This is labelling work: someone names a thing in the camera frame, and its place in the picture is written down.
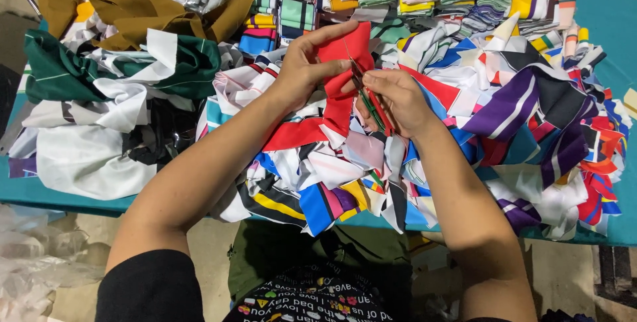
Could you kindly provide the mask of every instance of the teal tablecloth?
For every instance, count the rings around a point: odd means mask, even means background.
[[[637,21],[637,0],[577,0],[577,23],[589,29],[591,42],[602,45],[608,57],[596,66],[595,73],[600,82],[610,87],[614,98],[623,98],[634,83],[632,68],[637,66],[637,35],[630,27]],[[12,111],[12,117],[26,101],[24,94],[18,94]],[[615,185],[619,207],[623,214],[610,217],[608,236],[578,227],[576,237],[569,241],[579,244],[608,244],[637,246],[637,147],[628,143],[626,169],[622,181]],[[9,179],[8,158],[0,158],[0,201],[19,205],[43,207],[46,209],[84,212],[106,216],[119,216],[131,204],[134,196],[117,200],[95,200],[83,196],[60,193],[47,189],[36,177]],[[345,225],[373,226],[390,228],[383,218],[376,218],[369,212],[362,212],[346,220]],[[408,229],[439,231],[440,227],[428,229],[421,224],[409,224]],[[540,231],[527,229],[525,236],[541,238]]]

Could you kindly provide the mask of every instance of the olive green pants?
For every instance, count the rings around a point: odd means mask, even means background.
[[[229,256],[233,302],[290,267],[337,261],[370,280],[390,316],[399,321],[409,316],[408,241],[393,229],[334,225],[312,237],[294,225],[243,220]]]

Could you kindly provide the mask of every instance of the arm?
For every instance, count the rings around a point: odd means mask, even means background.
[[[151,250],[189,254],[187,231],[217,203],[282,117],[303,106],[322,78],[349,69],[347,60],[314,64],[314,46],[357,26],[357,21],[348,21],[295,40],[278,78],[263,95],[158,172],[124,214],[106,271]]]
[[[462,318],[537,321],[511,225],[417,83],[399,70],[368,72],[363,83],[382,95],[399,132],[416,145],[445,243],[462,272]],[[363,105],[357,108],[367,120],[369,112]]]

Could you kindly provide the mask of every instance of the concrete floor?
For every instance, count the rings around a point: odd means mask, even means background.
[[[35,17],[26,0],[0,0],[0,13],[14,12],[18,16]],[[20,37],[33,21],[6,14],[0,15],[0,63],[21,73],[26,58],[21,52]],[[52,223],[63,230],[79,228],[90,238],[84,262],[104,265],[119,219],[69,214]],[[237,224],[224,224],[205,219],[188,233],[188,244],[201,284],[204,317],[209,322],[225,317],[230,302],[226,280],[226,252],[232,243]],[[562,309],[569,314],[584,313],[597,322],[637,321],[637,310],[594,296],[593,249],[588,245],[560,244],[540,240],[521,241],[527,271],[532,283],[536,308],[540,314],[547,309]],[[418,277],[414,284],[416,304],[423,305],[426,294],[457,294],[460,287],[458,269],[439,269]],[[63,322],[92,321],[95,314],[99,284],[80,288],[60,288],[49,315]]]

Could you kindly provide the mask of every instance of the black shirt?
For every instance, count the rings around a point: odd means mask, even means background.
[[[96,322],[203,321],[192,260],[175,250],[133,256],[104,277]],[[237,301],[224,319],[241,322],[392,321],[364,276],[336,263],[288,269]],[[476,318],[471,322],[509,322]]]

